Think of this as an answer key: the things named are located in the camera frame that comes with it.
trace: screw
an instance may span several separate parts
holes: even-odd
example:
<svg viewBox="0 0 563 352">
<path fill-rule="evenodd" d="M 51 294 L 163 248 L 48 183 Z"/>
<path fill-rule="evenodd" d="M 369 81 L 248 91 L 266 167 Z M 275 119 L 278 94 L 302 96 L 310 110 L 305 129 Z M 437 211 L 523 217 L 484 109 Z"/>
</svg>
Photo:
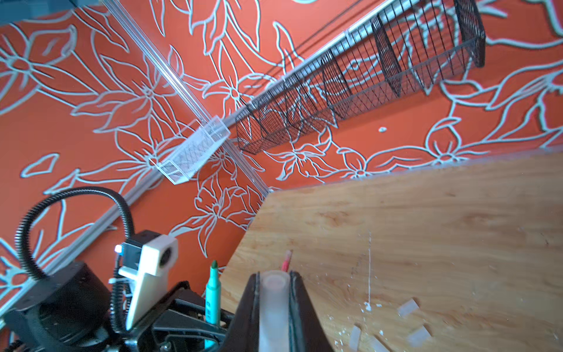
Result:
<svg viewBox="0 0 563 352">
<path fill-rule="evenodd" d="M 160 352 L 168 352 L 172 351 L 172 344 L 170 342 L 166 342 L 164 345 L 160 347 Z"/>
</svg>

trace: wood grain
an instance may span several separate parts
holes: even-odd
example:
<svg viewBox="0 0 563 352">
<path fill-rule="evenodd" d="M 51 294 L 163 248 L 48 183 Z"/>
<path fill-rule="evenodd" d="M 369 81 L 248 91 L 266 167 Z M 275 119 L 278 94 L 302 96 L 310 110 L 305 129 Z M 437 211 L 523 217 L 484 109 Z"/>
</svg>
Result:
<svg viewBox="0 0 563 352">
<path fill-rule="evenodd" d="M 354 324 L 362 351 L 367 334 L 394 352 L 562 351 L 562 175 L 551 154 L 273 193 L 221 277 L 222 306 L 293 249 L 336 351 Z M 420 309 L 399 317 L 412 297 Z M 432 337 L 410 347 L 423 325 Z"/>
</svg>

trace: clear acrylic basket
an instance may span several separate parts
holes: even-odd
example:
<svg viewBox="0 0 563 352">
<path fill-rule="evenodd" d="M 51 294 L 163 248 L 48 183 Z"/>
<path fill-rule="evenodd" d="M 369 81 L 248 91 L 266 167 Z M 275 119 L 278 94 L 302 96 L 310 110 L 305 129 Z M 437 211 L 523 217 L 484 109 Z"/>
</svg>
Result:
<svg viewBox="0 0 563 352">
<path fill-rule="evenodd" d="M 231 132 L 225 124 L 219 117 L 215 116 L 195 130 L 192 135 L 177 146 L 156 167 L 175 185 L 187 182 L 207 162 L 230 134 Z"/>
</svg>

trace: white plastic piece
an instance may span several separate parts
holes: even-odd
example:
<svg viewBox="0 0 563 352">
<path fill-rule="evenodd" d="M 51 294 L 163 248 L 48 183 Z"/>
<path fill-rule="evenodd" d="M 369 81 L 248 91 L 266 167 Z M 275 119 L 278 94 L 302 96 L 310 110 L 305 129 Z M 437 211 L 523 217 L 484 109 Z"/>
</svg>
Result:
<svg viewBox="0 0 563 352">
<path fill-rule="evenodd" d="M 351 42 L 352 41 L 352 35 L 350 35 L 350 31 L 348 29 L 346 29 L 344 31 L 344 35 L 346 36 L 346 39 Z"/>
<path fill-rule="evenodd" d="M 418 309 L 418 304 L 414 301 L 414 299 L 411 298 L 407 303 L 400 306 L 397 309 L 397 312 L 399 313 L 400 317 L 405 318 L 407 315 L 409 315 L 410 313 L 414 312 L 417 309 Z"/>
<path fill-rule="evenodd" d="M 412 347 L 420 347 L 429 337 L 431 337 L 430 333 L 426 330 L 426 327 L 423 326 L 410 334 L 406 340 Z"/>
<path fill-rule="evenodd" d="M 158 163 L 157 169 L 175 185 L 187 182 L 230 134 L 225 124 L 215 116 L 195 130 L 162 163 Z"/>
<path fill-rule="evenodd" d="M 289 274 L 260 274 L 258 352 L 289 352 Z"/>
<path fill-rule="evenodd" d="M 360 335 L 360 328 L 354 325 L 354 327 L 352 328 L 352 333 L 350 334 L 350 344 L 348 345 L 351 351 L 358 350 L 358 346 L 360 345 Z"/>
<path fill-rule="evenodd" d="M 108 283 L 109 283 L 110 285 L 113 285 L 114 283 L 116 283 L 116 282 L 121 282 L 121 281 L 129 282 L 129 280 L 128 280 L 127 278 L 119 278 L 119 279 L 116 279 L 116 278 L 109 278 Z"/>
<path fill-rule="evenodd" d="M 168 272 L 177 259 L 178 240 L 160 235 L 142 247 L 138 270 L 126 266 L 119 269 L 120 275 L 129 279 L 133 292 L 125 322 L 127 330 L 131 329 L 166 294 Z"/>
<path fill-rule="evenodd" d="M 387 347 L 385 347 L 384 344 L 382 344 L 375 336 L 368 335 L 368 343 L 375 352 L 389 352 Z"/>
</svg>

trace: wire mesh shelf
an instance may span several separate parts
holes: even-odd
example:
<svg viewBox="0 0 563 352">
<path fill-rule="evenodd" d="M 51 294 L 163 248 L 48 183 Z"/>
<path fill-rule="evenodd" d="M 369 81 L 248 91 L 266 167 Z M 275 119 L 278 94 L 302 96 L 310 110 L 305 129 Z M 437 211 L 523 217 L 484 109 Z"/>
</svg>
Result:
<svg viewBox="0 0 563 352">
<path fill-rule="evenodd" d="M 241 150 L 262 150 L 485 63 L 475 0 L 396 0 L 236 114 Z"/>
<path fill-rule="evenodd" d="M 163 162 L 156 164 L 156 167 L 175 185 L 187 182 L 230 134 L 225 124 L 215 116 L 175 147 Z"/>
</svg>

